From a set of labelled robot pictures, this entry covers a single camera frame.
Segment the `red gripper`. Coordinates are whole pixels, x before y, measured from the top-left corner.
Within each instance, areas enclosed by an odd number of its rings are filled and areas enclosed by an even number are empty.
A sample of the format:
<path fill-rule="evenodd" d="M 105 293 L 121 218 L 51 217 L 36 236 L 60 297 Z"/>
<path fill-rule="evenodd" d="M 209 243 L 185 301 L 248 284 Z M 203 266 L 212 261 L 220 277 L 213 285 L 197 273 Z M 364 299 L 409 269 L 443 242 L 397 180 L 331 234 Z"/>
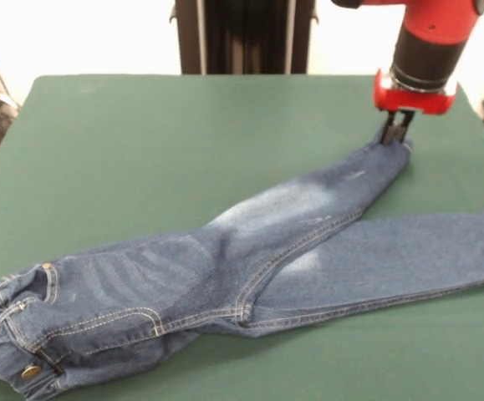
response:
<path fill-rule="evenodd" d="M 380 69 L 374 78 L 374 106 L 379 110 L 388 111 L 380 143 L 389 145 L 395 135 L 396 139 L 402 143 L 415 112 L 433 115 L 447 113 L 454 103 L 457 88 L 457 82 L 450 79 L 438 92 L 413 91 L 399 86 L 389 71 Z M 403 115 L 403 119 L 398 125 L 395 124 L 397 111 L 402 111 Z"/>

